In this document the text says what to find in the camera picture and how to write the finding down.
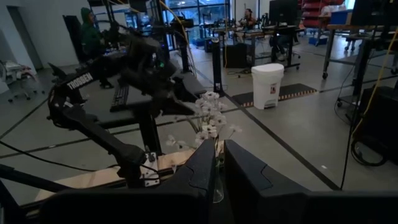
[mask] keyboard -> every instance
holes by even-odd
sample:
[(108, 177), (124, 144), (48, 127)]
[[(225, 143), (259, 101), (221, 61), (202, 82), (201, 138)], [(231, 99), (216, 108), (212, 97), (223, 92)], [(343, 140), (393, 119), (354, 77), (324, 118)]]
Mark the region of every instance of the keyboard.
[(117, 112), (126, 109), (126, 102), (129, 96), (129, 86), (117, 86), (114, 91), (110, 112)]

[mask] concrete floor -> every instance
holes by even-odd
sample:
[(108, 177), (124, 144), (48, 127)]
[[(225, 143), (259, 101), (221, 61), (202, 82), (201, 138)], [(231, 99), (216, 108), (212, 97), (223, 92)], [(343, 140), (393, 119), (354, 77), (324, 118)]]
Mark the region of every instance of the concrete floor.
[[(321, 91), (321, 93), (282, 101), (278, 107), (268, 110), (255, 108), (236, 108), (227, 98), (222, 100), (235, 109), (225, 113), (230, 123), (242, 127), (243, 132), (235, 134), (232, 139), (249, 152), (268, 163), (275, 170), (288, 178), (298, 182), (310, 190), (331, 190), (331, 185), (338, 186), (343, 174), (346, 142), (349, 126), (340, 120), (333, 107), (339, 94), (339, 87), (348, 75), (351, 67), (331, 63), (328, 69), (329, 77), (322, 79), (322, 68), (326, 46), (308, 45), (307, 38), (300, 38), (301, 44), (294, 50), (301, 54), (300, 70), (290, 68), (285, 72), (282, 85), (302, 83)], [(354, 60), (359, 50), (359, 43), (354, 52), (344, 52), (345, 40), (335, 38), (333, 58)], [(267, 50), (267, 44), (257, 46), (257, 51)], [(192, 47), (195, 66), (198, 70), (198, 80), (205, 87), (212, 86), (213, 71), (211, 54)], [(365, 80), (375, 80), (380, 69), (382, 58), (375, 58), (369, 63)], [(238, 72), (240, 69), (223, 71), (224, 88), (229, 96), (252, 91), (252, 78), (237, 75), (227, 75), (228, 72)], [(391, 74), (386, 69), (384, 76)], [(50, 70), (42, 70), (38, 75), (42, 88), (46, 91), (51, 87)], [(345, 85), (351, 83), (349, 77)], [(382, 81), (382, 85), (395, 85), (397, 78)], [(82, 93), (94, 95), (101, 91), (98, 83), (93, 83), (82, 90)], [(341, 95), (349, 95), (351, 87), (343, 88)], [(37, 95), (30, 101), (16, 100), (9, 104), (10, 93), (0, 95), (0, 139), (18, 149), (29, 151), (35, 156), (55, 162), (86, 169), (103, 169), (115, 164), (112, 156), (105, 150), (87, 139), (78, 131), (69, 131), (55, 127), (46, 120), (48, 108), (42, 104), (46, 98)], [(338, 108), (338, 114), (343, 118), (344, 106)], [(173, 120), (173, 116), (157, 118), (157, 124)], [(115, 136), (128, 144), (143, 147), (141, 134), (137, 125), (130, 125), (109, 130)], [(165, 141), (168, 134), (178, 136), (187, 142), (193, 141), (194, 133), (187, 122), (171, 123), (158, 127), (159, 138), (164, 153), (175, 152), (177, 149), (167, 147)], [(221, 134), (226, 138), (227, 131)], [(378, 155), (366, 151), (367, 155), (375, 159)], [(84, 172), (64, 167), (53, 166), (0, 146), (0, 163), (12, 166), (19, 171), (46, 178), (58, 180), (72, 177)], [(357, 164), (351, 156), (348, 160), (345, 190), (398, 190), (398, 167), (388, 162), (381, 167), (363, 167)], [(33, 201), (38, 189), (22, 184), (4, 181), (18, 203)]]

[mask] green hoodie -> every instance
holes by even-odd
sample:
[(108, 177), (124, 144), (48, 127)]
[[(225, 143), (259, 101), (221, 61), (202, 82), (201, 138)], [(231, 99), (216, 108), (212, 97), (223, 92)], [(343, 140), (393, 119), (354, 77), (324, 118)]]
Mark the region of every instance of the green hoodie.
[(83, 25), (81, 26), (81, 44), (83, 45), (83, 50), (88, 56), (96, 57), (102, 49), (100, 33), (90, 21), (90, 13), (92, 11), (83, 7), (80, 12), (83, 20)]

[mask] yellow cable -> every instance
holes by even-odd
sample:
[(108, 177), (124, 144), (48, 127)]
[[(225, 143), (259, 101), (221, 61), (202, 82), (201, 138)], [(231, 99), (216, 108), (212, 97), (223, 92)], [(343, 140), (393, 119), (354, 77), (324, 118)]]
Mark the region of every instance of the yellow cable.
[(388, 61), (388, 55), (390, 54), (392, 45), (394, 44), (394, 42), (395, 42), (395, 40), (396, 40), (397, 33), (398, 33), (398, 27), (397, 27), (396, 32), (394, 33), (394, 36), (393, 36), (393, 38), (392, 38), (392, 40), (391, 40), (390, 46), (388, 46), (387, 54), (386, 54), (386, 56), (384, 56), (383, 65), (382, 65), (382, 67), (381, 67), (381, 69), (380, 69), (379, 76), (378, 76), (377, 82), (376, 82), (376, 86), (374, 87), (373, 92), (372, 92), (372, 95), (371, 95), (371, 97), (370, 97), (370, 99), (369, 99), (368, 106), (366, 107), (366, 110), (365, 110), (365, 112), (363, 113), (363, 116), (362, 116), (361, 120), (359, 121), (358, 125), (355, 127), (355, 129), (354, 129), (354, 131), (353, 131), (351, 137), (354, 136), (355, 132), (357, 131), (357, 129), (359, 128), (359, 126), (362, 124), (363, 118), (366, 116), (366, 113), (368, 112), (368, 110), (369, 110), (369, 108), (370, 108), (370, 106), (371, 106), (371, 103), (372, 103), (373, 97), (374, 97), (374, 95), (375, 95), (375, 93), (376, 93), (377, 87), (380, 85), (380, 81), (381, 81), (381, 78), (382, 78), (383, 73), (384, 73), (384, 68), (386, 67), (386, 63), (387, 63), (387, 61)]
[(168, 10), (171, 14), (173, 14), (175, 20), (182, 26), (182, 32), (183, 32), (183, 34), (184, 34), (184, 38), (185, 38), (185, 41), (186, 41), (186, 43), (187, 43), (187, 49), (188, 49), (189, 54), (190, 54), (190, 56), (191, 56), (191, 58), (192, 58), (192, 67), (193, 67), (192, 73), (193, 73), (193, 75), (194, 75), (195, 77), (197, 77), (197, 71), (196, 71), (196, 67), (195, 67), (195, 62), (194, 62), (194, 59), (193, 59), (193, 56), (192, 56), (191, 48), (190, 48), (190, 46), (189, 46), (189, 41), (188, 41), (187, 33), (185, 32), (185, 28), (184, 28), (184, 26), (182, 25), (181, 20), (178, 18), (178, 16), (177, 16), (169, 7), (166, 6), (166, 4), (164, 4), (163, 1), (159, 1), (159, 2), (160, 2), (160, 4), (161, 4), (163, 7), (166, 8), (166, 10)]

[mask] white trash can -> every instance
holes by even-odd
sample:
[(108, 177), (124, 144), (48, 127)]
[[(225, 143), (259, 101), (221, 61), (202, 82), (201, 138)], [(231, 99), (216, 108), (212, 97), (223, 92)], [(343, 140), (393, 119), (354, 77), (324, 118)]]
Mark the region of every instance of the white trash can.
[(278, 105), (279, 88), (284, 76), (284, 69), (284, 66), (278, 63), (251, 68), (254, 107), (263, 110)]

